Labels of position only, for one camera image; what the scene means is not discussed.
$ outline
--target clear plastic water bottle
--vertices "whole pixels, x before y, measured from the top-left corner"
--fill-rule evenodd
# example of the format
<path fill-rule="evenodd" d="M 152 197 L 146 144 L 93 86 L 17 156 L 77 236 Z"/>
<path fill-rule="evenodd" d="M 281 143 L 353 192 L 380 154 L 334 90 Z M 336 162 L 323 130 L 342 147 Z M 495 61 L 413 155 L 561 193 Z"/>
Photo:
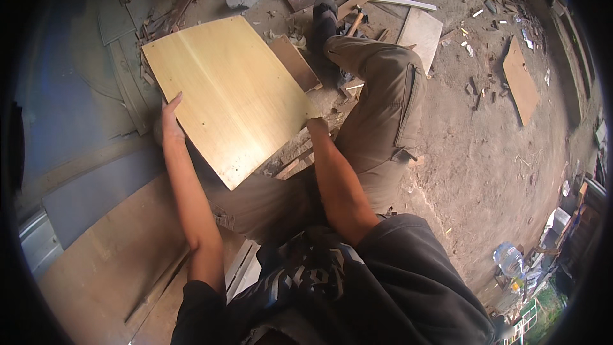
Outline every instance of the clear plastic water bottle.
<path fill-rule="evenodd" d="M 523 278 L 524 258 L 517 248 L 510 242 L 503 242 L 494 251 L 494 262 L 500 267 L 502 273 L 509 277 Z"/>

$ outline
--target cargo pants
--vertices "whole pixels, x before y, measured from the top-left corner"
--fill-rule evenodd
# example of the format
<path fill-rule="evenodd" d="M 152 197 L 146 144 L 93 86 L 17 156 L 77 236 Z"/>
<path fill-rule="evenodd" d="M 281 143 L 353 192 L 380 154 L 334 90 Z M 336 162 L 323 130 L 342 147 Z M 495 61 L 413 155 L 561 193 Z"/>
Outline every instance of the cargo pants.
<path fill-rule="evenodd" d="M 395 44 L 346 36 L 328 39 L 324 53 L 365 81 L 335 144 L 373 211 L 383 214 L 397 195 L 407 163 L 417 159 L 426 89 L 421 59 Z M 326 223 L 314 165 L 288 180 L 252 174 L 233 191 L 202 159 L 194 158 L 194 165 L 218 224 L 259 244 L 281 245 L 308 225 Z"/>

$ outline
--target person's left arm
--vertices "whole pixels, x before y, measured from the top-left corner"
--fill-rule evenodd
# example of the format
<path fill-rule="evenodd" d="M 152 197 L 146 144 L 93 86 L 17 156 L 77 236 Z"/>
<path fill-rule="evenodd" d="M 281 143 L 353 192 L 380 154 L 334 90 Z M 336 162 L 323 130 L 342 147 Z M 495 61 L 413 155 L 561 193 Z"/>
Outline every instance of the person's left arm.
<path fill-rule="evenodd" d="M 191 251 L 188 280 L 201 280 L 224 296 L 223 243 L 207 197 L 196 176 L 185 144 L 185 133 L 177 123 L 175 108 L 181 103 L 180 92 L 162 108 L 162 146 L 166 168 L 177 200 L 183 232 Z"/>

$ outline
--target forearm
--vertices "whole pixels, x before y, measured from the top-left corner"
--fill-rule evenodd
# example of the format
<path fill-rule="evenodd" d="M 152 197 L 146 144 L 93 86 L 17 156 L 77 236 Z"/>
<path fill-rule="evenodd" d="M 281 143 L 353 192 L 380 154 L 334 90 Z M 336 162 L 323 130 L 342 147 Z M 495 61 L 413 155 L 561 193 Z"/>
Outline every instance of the forearm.
<path fill-rule="evenodd" d="M 315 173 L 328 223 L 353 246 L 379 223 L 357 175 L 327 134 L 311 134 Z"/>
<path fill-rule="evenodd" d="M 163 148 L 179 219 L 192 252 L 188 279 L 202 280 L 224 294 L 223 243 L 185 141 L 165 139 Z"/>

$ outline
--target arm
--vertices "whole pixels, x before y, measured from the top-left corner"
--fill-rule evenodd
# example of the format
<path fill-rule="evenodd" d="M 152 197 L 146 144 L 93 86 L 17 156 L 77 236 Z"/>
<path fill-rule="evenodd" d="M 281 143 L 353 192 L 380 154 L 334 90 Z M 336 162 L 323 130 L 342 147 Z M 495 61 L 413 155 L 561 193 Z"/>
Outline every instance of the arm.
<path fill-rule="evenodd" d="M 177 123 L 175 108 L 181 102 L 180 92 L 170 104 L 163 104 L 162 131 L 164 158 L 183 232 L 191 251 L 188 280 L 206 282 L 221 295 L 226 292 L 223 243 L 207 197 L 195 174 L 185 145 L 185 134 Z"/>
<path fill-rule="evenodd" d="M 306 123 L 315 153 L 315 175 L 328 223 L 352 246 L 377 224 L 364 190 L 347 159 L 339 152 L 324 119 Z"/>

